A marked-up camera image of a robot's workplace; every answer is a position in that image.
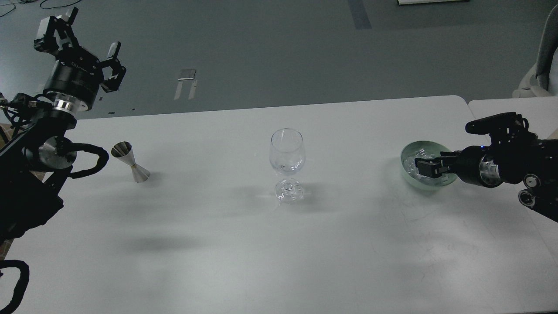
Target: stainless steel jigger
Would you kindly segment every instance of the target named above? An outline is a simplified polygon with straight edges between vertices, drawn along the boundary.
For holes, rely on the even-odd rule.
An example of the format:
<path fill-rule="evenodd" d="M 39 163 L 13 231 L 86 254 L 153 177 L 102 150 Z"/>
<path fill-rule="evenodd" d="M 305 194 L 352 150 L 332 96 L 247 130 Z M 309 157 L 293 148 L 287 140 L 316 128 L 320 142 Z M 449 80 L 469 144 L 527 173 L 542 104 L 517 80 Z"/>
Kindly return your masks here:
<path fill-rule="evenodd" d="M 132 151 L 132 144 L 128 142 L 120 142 L 112 147 L 110 153 L 116 159 L 132 167 L 132 175 L 134 181 L 140 183 L 149 179 L 149 171 L 144 167 L 136 164 L 134 152 Z"/>

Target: bowl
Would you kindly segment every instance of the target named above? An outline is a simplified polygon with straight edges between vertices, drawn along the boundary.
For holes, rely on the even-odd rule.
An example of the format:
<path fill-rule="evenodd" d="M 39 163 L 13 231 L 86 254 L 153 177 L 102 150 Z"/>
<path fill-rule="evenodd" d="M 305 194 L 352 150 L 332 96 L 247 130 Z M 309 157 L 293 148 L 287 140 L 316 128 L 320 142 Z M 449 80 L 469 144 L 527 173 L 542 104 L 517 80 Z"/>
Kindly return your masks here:
<path fill-rule="evenodd" d="M 446 146 L 431 141 L 417 141 L 401 151 L 401 175 L 410 185 L 425 191 L 437 191 L 457 179 L 453 173 L 444 173 L 440 178 L 429 178 L 419 174 L 415 158 L 435 158 L 441 151 L 450 151 Z"/>

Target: table surface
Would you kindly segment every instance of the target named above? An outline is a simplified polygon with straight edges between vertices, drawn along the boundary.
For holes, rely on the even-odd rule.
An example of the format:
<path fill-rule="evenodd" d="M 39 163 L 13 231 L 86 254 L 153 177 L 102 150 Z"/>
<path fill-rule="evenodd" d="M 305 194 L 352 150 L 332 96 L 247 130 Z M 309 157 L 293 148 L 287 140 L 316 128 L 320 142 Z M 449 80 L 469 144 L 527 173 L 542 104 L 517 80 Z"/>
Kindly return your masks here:
<path fill-rule="evenodd" d="M 444 96 L 79 121 L 68 138 L 129 141 L 151 177 L 111 158 L 66 183 L 65 207 L 8 254 L 31 267 L 19 312 L 555 310 L 558 264 L 511 185 L 422 192 L 400 175 L 410 142 L 485 144 L 465 133 L 472 118 Z M 268 161 L 282 127 L 307 155 L 291 205 Z"/>

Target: gray floor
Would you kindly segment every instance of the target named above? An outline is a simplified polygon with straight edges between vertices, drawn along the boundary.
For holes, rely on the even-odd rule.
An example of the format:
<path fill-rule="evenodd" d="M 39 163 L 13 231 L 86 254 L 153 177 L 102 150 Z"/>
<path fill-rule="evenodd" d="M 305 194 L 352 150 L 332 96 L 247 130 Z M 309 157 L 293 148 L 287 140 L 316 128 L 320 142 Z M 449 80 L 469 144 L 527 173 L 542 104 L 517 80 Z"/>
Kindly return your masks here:
<path fill-rule="evenodd" d="M 120 91 L 99 92 L 103 100 L 80 118 L 446 94 L 509 98 L 535 62 L 558 0 L 362 0 L 360 11 L 359 2 L 83 0 L 73 27 L 80 44 L 103 59 L 121 41 L 128 73 Z M 64 12 L 35 2 L 0 18 L 7 98 L 44 84 L 54 58 L 32 40 L 42 18 Z M 369 28 L 353 15 L 368 17 Z M 188 68 L 197 70 L 195 97 L 188 99 L 186 82 L 174 100 L 180 69 Z"/>

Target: chair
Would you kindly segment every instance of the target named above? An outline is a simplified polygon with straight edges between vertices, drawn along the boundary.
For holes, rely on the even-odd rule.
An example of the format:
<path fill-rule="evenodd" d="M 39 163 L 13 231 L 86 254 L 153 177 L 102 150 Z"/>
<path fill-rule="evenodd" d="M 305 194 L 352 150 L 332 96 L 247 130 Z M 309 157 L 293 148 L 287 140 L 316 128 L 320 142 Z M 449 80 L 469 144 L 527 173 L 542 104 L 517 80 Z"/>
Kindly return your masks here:
<path fill-rule="evenodd" d="M 558 96 L 558 6 L 546 19 L 537 63 L 525 74 L 513 98 Z"/>

